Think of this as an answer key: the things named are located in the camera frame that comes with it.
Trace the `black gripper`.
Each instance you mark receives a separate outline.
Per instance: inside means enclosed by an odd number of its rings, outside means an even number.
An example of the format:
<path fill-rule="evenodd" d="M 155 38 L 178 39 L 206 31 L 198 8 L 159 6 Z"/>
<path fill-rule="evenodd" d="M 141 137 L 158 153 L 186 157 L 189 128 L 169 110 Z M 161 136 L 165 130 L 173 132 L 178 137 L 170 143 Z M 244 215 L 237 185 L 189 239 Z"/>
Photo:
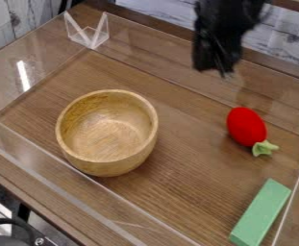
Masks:
<path fill-rule="evenodd" d="M 245 33 L 262 21 L 266 0 L 197 0 L 194 5 L 194 31 L 200 37 L 220 41 L 241 40 Z M 230 52 L 217 39 L 193 42 L 193 68 L 216 70 L 222 78 L 234 73 L 240 52 Z"/>

